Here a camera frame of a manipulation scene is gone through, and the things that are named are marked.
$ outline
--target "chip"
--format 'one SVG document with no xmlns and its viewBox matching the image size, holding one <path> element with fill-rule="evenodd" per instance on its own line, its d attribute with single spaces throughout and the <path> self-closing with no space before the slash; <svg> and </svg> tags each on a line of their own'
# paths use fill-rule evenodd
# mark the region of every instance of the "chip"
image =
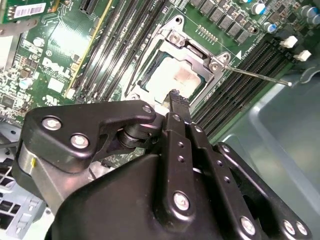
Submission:
<svg viewBox="0 0 320 240">
<path fill-rule="evenodd" d="M 222 8 L 226 3 L 227 3 L 226 0 L 221 0 L 221 1 L 219 2 L 218 6 Z"/>
<path fill-rule="evenodd" d="M 226 13 L 231 15 L 235 10 L 236 10 L 236 8 L 234 6 L 231 6 Z"/>
<path fill-rule="evenodd" d="M 216 8 L 214 11 L 213 11 L 213 13 L 212 13 L 212 15 L 211 15 L 211 17 L 210 17 L 210 20 L 212 21 L 212 22 L 218 22 L 219 21 L 219 19 L 222 17 L 222 15 L 224 14 L 224 12 L 220 9 L 220 8 Z"/>
<path fill-rule="evenodd" d="M 21 77 L 21 78 L 28 78 L 28 77 L 29 77 L 29 74 L 30 74 L 30 72 L 27 71 L 27 70 L 25 70 L 25 69 L 22 69 L 22 70 L 20 71 L 20 77 Z"/>
<path fill-rule="evenodd" d="M 13 108 L 15 104 L 15 100 L 13 100 L 11 97 L 8 97 L 6 95 L 3 95 L 1 104 L 7 108 Z"/>
<path fill-rule="evenodd" d="M 232 23 L 232 18 L 229 16 L 224 16 L 223 20 L 220 22 L 219 27 L 222 29 L 227 29 Z"/>
<path fill-rule="evenodd" d="M 278 13 L 281 13 L 283 10 L 285 10 L 286 7 L 284 5 L 281 5 L 278 9 L 277 9 L 277 12 Z"/>
<path fill-rule="evenodd" d="M 240 35 L 237 37 L 236 41 L 240 44 L 243 44 L 249 36 L 250 34 L 246 30 L 243 30 L 242 33 L 240 33 Z"/>
<path fill-rule="evenodd" d="M 294 13 L 291 13 L 291 14 L 287 17 L 287 19 L 288 19 L 288 21 L 289 21 L 290 23 L 292 23 L 292 22 L 294 22 L 294 21 L 297 19 L 297 17 L 296 17 L 296 15 L 295 15 Z"/>
<path fill-rule="evenodd" d="M 242 15 L 242 14 L 239 14 L 236 18 L 235 18 L 235 21 L 239 24 L 242 19 L 244 19 L 245 17 Z"/>
<path fill-rule="evenodd" d="M 228 31 L 228 34 L 232 37 L 235 37 L 239 31 L 241 30 L 241 26 L 238 23 L 234 23 L 233 26 Z"/>
<path fill-rule="evenodd" d="M 214 2 L 211 0 L 207 0 L 203 6 L 200 8 L 200 12 L 204 15 L 207 15 L 211 9 L 214 7 Z"/>
</svg>

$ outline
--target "cable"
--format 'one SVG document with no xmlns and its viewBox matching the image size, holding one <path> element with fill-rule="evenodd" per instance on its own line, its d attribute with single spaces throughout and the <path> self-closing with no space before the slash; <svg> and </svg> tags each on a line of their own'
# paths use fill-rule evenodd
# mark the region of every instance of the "cable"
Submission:
<svg viewBox="0 0 320 240">
<path fill-rule="evenodd" d="M 18 141 L 2 143 L 2 144 L 0 144 L 0 149 L 14 148 L 14 147 L 18 147 L 18 145 L 19 145 Z"/>
</svg>

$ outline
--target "black mechanical arm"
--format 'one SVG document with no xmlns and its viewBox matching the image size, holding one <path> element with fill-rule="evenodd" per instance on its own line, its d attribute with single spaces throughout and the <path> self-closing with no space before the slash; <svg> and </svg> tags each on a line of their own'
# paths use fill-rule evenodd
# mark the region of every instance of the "black mechanical arm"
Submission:
<svg viewBox="0 0 320 240">
<path fill-rule="evenodd" d="M 55 213 L 47 240 L 312 239 L 305 223 L 227 144 L 212 146 L 171 91 L 42 107 L 25 117 L 13 175 Z M 145 154 L 90 181 L 91 164 Z"/>
</svg>

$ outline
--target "mounting hole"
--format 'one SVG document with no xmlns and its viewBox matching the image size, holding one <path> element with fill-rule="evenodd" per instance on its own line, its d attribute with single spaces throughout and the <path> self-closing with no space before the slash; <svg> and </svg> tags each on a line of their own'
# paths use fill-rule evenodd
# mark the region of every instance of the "mounting hole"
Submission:
<svg viewBox="0 0 320 240">
<path fill-rule="evenodd" d="M 178 142 L 178 146 L 179 146 L 180 148 L 182 148 L 182 149 L 185 147 L 185 145 L 184 145 L 183 142 L 181 142 L 181 141 Z"/>
<path fill-rule="evenodd" d="M 230 178 L 228 178 L 227 176 L 224 177 L 224 181 L 229 184 L 230 183 Z"/>
<path fill-rule="evenodd" d="M 185 159 L 184 159 L 183 156 L 178 156 L 178 161 L 179 161 L 180 163 L 184 163 L 184 162 L 185 162 Z"/>
<path fill-rule="evenodd" d="M 181 24 L 181 23 L 182 23 L 181 17 L 177 17 L 177 18 L 175 19 L 175 22 L 176 22 L 177 24 Z"/>
</svg>

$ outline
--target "sticker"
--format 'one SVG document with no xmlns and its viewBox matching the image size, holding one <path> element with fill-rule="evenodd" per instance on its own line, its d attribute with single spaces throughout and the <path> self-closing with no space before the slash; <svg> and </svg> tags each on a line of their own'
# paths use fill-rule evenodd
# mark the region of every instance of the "sticker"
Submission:
<svg viewBox="0 0 320 240">
<path fill-rule="evenodd" d="M 37 4 L 30 4 L 24 6 L 17 6 L 14 11 L 13 18 L 22 18 L 25 16 L 31 16 L 34 14 L 41 14 L 45 11 L 46 3 L 37 3 Z"/>
</svg>

